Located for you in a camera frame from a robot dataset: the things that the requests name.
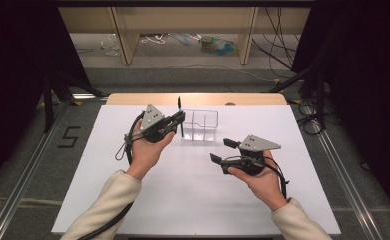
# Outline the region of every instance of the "wrist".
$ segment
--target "wrist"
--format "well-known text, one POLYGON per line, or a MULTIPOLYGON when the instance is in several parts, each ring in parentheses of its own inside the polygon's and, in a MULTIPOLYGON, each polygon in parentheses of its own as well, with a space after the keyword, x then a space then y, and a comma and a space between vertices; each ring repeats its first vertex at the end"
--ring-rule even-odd
POLYGON ((127 169, 126 173, 131 177, 142 181, 145 175, 148 173, 149 169, 145 167, 141 167, 139 165, 132 164, 129 169, 127 169))
POLYGON ((269 201, 265 202, 266 205, 272 210, 272 212, 278 210, 279 208, 284 207, 288 202, 286 199, 280 195, 278 197, 275 197, 273 199, 270 199, 269 201))

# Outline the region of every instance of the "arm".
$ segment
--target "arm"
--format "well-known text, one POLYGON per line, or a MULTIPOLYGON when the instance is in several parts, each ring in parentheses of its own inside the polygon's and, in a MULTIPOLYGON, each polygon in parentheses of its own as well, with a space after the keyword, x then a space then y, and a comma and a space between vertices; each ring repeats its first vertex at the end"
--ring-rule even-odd
MULTIPOLYGON (((136 124, 135 131, 140 126, 141 121, 136 124)), ((145 139, 134 141, 133 162, 127 171, 119 170, 107 180, 98 199, 73 222, 61 239, 79 239, 104 226, 126 207, 130 208, 141 190, 142 179, 157 164, 161 152, 172 141, 173 136, 174 133, 171 132, 157 143, 150 143, 145 139)), ((113 239, 122 222, 123 219, 95 239, 113 239)))
MULTIPOLYGON (((272 158, 268 150, 264 151, 263 156, 272 158)), ((267 159, 266 163, 277 167, 272 160, 267 159)), ((283 197, 278 176, 272 170, 265 168, 256 176, 250 176, 232 167, 228 170, 232 175, 244 181, 254 195, 272 210, 272 220, 285 239, 331 239, 320 225, 308 218, 298 201, 295 199, 287 201, 283 197)))

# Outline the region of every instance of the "left hand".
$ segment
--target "left hand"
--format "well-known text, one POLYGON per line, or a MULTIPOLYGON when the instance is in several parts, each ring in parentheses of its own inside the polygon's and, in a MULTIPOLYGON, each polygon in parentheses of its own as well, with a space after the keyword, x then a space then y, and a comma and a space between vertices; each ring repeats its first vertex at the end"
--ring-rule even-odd
MULTIPOLYGON (((134 132, 140 130, 141 124, 142 120, 139 120, 135 125, 134 132)), ((163 140, 156 143, 148 142, 145 138, 134 141, 132 145, 133 161, 127 170, 127 174, 142 180, 148 171, 157 164, 161 152, 173 140, 174 135, 174 132, 170 132, 163 140)))

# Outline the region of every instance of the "finger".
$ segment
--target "finger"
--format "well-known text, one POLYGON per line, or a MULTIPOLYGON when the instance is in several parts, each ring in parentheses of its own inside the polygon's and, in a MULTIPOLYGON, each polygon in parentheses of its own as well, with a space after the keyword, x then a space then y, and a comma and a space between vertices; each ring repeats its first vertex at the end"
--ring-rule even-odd
POLYGON ((167 145, 169 145, 169 143, 171 142, 171 140, 173 140, 173 137, 175 135, 175 132, 169 132, 167 133, 167 135, 164 137, 163 140, 159 141, 158 143, 161 144, 161 146, 164 148, 166 147, 167 145))
POLYGON ((273 159, 272 152, 270 152, 270 150, 264 150, 263 151, 263 157, 273 159))
POLYGON ((229 167, 227 171, 233 176, 235 176, 236 178, 242 180, 245 183, 248 183, 248 179, 250 178, 250 176, 246 174, 244 171, 234 167, 229 167))
POLYGON ((270 166, 277 168, 277 164, 274 162, 272 153, 270 150, 264 150, 263 157, 265 157, 265 162, 269 164, 270 166))
POLYGON ((142 119, 139 119, 136 124, 135 124, 135 128, 133 128, 133 131, 139 131, 141 129, 141 125, 142 125, 142 119))

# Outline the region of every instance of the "right hand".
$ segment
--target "right hand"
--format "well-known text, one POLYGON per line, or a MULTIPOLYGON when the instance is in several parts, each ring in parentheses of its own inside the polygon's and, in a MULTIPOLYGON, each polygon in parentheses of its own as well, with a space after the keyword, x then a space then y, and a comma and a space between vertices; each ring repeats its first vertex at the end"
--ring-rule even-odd
MULTIPOLYGON (((273 159, 269 150, 265 150, 263 156, 266 157, 267 164, 277 168, 276 164, 268 159, 273 159)), ((244 181, 254 195, 263 201, 272 211, 276 211, 287 204, 286 199, 280 191, 279 177, 270 168, 265 167, 261 173, 255 176, 250 176, 244 171, 234 167, 229 167, 228 171, 233 176, 244 181)))

